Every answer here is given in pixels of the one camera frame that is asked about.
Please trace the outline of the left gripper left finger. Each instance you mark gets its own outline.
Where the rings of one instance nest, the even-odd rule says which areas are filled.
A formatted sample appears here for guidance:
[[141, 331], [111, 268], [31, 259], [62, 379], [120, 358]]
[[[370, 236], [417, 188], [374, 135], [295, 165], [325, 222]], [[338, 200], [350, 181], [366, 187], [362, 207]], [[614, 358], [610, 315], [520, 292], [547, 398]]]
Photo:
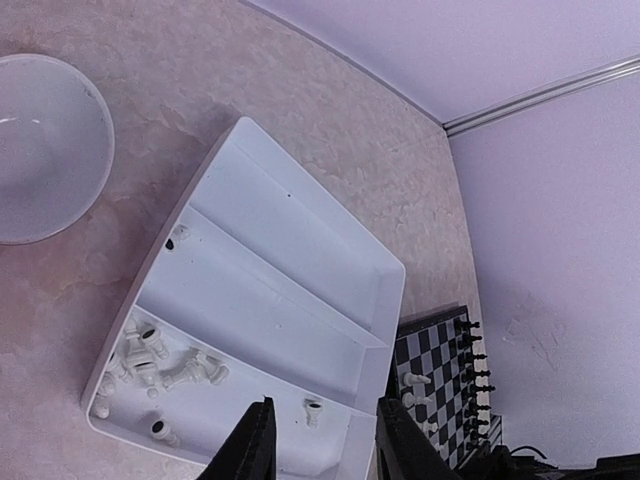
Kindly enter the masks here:
[[277, 424], [273, 399], [253, 402], [197, 477], [198, 480], [276, 479]]

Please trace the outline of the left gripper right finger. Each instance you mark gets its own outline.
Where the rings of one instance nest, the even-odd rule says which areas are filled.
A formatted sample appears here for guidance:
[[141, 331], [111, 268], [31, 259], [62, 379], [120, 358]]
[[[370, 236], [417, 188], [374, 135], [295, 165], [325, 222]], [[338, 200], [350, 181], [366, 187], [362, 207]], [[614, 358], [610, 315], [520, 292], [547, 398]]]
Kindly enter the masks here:
[[375, 442], [379, 479], [460, 479], [398, 399], [378, 400]]

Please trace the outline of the black white chess board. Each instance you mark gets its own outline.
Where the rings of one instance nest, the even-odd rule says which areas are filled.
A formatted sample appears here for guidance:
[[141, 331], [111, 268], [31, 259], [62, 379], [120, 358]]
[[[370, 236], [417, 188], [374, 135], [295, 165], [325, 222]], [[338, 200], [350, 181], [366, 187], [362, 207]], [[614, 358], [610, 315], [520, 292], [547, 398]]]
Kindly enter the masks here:
[[[453, 325], [454, 320], [460, 316], [471, 321], [468, 309], [458, 306], [414, 319], [400, 326], [387, 386], [387, 394], [395, 396], [400, 401], [407, 392], [433, 399], [428, 405], [404, 408], [419, 428], [420, 423], [425, 420], [438, 423], [439, 430], [435, 434], [423, 434], [453, 470], [467, 463], [483, 443], [488, 442], [489, 447], [494, 447], [502, 441], [501, 417], [492, 412], [491, 425], [487, 429], [488, 439], [471, 446], [464, 435], [463, 402], [459, 366], [455, 360], [456, 334]], [[426, 375], [432, 383], [405, 387], [402, 384], [402, 376], [406, 372]]]

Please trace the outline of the white divided plastic tray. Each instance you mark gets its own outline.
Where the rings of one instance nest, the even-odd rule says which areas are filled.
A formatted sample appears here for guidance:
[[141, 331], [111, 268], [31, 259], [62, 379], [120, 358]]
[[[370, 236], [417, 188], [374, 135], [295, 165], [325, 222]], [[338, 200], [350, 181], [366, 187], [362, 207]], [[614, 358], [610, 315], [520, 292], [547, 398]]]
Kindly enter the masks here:
[[[190, 237], [164, 244], [179, 224]], [[253, 402], [273, 399], [280, 479], [363, 479], [375, 449], [405, 286], [404, 265], [254, 120], [210, 150], [154, 241], [81, 398], [96, 432], [206, 465]], [[224, 362], [220, 385], [185, 383], [151, 399], [117, 382], [110, 415], [90, 414], [126, 321], [155, 325], [162, 373], [198, 349]], [[308, 428], [306, 398], [324, 409]], [[165, 420], [180, 440], [151, 438]]]

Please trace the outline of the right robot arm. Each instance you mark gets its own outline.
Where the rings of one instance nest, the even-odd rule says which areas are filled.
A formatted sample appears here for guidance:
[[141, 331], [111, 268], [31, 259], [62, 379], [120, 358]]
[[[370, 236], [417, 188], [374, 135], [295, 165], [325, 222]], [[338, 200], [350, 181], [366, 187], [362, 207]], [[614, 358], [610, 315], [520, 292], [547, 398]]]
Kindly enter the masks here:
[[560, 468], [533, 447], [510, 451], [498, 445], [489, 450], [485, 442], [457, 474], [462, 479], [639, 479], [639, 455], [603, 457], [590, 468]]

